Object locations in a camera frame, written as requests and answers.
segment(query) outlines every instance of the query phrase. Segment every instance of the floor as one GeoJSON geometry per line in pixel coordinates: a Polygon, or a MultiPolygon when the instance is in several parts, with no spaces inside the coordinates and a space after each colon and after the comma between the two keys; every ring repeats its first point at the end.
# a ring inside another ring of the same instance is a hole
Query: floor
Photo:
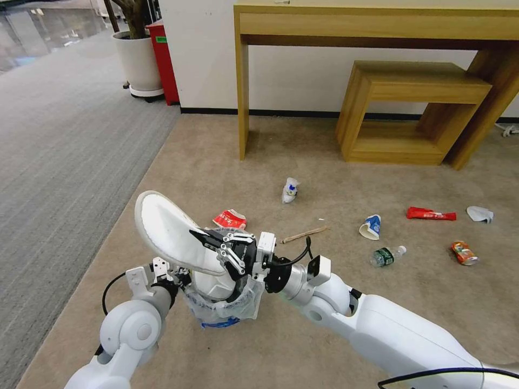
{"type": "Polygon", "coordinates": [[[179,116],[122,89],[110,35],[0,75],[2,389],[31,362],[179,116]]]}
{"type": "MultiPolygon", "coordinates": [[[[519,361],[517,193],[519,136],[495,130],[468,166],[347,164],[334,140],[333,119],[251,117],[248,154],[237,160],[235,116],[182,115],[139,184],[92,265],[50,331],[18,389],[55,389],[92,357],[103,320],[101,294],[115,275],[153,254],[134,227],[136,196],[157,190],[202,226],[220,211],[246,215],[248,230],[286,237],[326,223],[312,251],[332,260],[344,281],[383,295],[450,331],[474,356],[489,363],[519,361]],[[287,176],[300,192],[281,204],[287,176]],[[472,222],[469,205],[490,208],[492,224],[472,222]],[[408,206],[455,211],[458,220],[407,220],[408,206]],[[381,240],[361,237],[366,216],[382,216],[381,240]],[[465,240],[481,257],[458,264],[449,246],[465,240]],[[373,250],[405,245],[391,266],[368,264],[373,250]]],[[[279,245],[294,257],[301,240],[279,245]]],[[[110,290],[108,306],[130,297],[124,281],[110,290]]],[[[265,294],[255,321],[201,329],[182,299],[172,308],[153,360],[132,380],[133,389],[230,387],[365,389],[385,375],[332,332],[306,321],[276,295],[265,294]]]]}
{"type": "Polygon", "coordinates": [[[30,2],[0,9],[0,75],[102,31],[95,0],[30,2]]]}

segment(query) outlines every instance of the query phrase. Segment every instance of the wooden table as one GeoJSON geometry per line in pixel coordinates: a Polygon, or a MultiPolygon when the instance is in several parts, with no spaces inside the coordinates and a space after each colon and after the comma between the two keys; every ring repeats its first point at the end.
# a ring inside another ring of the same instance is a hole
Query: wooden table
{"type": "Polygon", "coordinates": [[[239,0],[234,27],[240,159],[249,133],[249,45],[478,50],[468,72],[493,87],[447,156],[455,169],[519,92],[514,0],[239,0]]]}

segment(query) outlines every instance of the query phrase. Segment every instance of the tree trunk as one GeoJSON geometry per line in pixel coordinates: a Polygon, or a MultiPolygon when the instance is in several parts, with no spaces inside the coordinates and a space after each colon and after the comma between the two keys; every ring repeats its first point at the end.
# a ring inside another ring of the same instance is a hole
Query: tree trunk
{"type": "Polygon", "coordinates": [[[124,17],[130,30],[130,39],[146,38],[144,29],[144,12],[146,12],[145,0],[114,0],[123,10],[124,17]]]}
{"type": "Polygon", "coordinates": [[[132,10],[132,19],[128,21],[128,27],[130,28],[130,39],[142,39],[146,38],[146,32],[144,30],[144,18],[143,12],[145,1],[135,0],[134,8],[132,10]]]}

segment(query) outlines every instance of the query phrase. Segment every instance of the plastic water bottle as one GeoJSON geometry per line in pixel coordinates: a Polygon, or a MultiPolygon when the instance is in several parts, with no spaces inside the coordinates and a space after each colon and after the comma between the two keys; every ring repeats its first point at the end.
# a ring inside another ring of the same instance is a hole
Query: plastic water bottle
{"type": "Polygon", "coordinates": [[[397,259],[402,258],[406,251],[407,249],[404,246],[398,246],[395,250],[383,247],[373,252],[369,259],[369,263],[374,267],[391,265],[397,259]]]}

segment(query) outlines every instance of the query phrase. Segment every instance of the white wall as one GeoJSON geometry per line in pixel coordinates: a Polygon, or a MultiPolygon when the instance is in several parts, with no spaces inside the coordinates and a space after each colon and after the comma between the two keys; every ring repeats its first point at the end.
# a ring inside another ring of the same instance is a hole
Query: white wall
{"type": "MultiPolygon", "coordinates": [[[[236,108],[233,0],[161,3],[181,105],[236,108]]],[[[446,61],[464,69],[473,51],[250,46],[250,107],[339,111],[356,59],[446,61]]],[[[421,113],[424,104],[374,103],[369,112],[421,113]]],[[[519,98],[503,114],[519,117],[519,98]]]]}

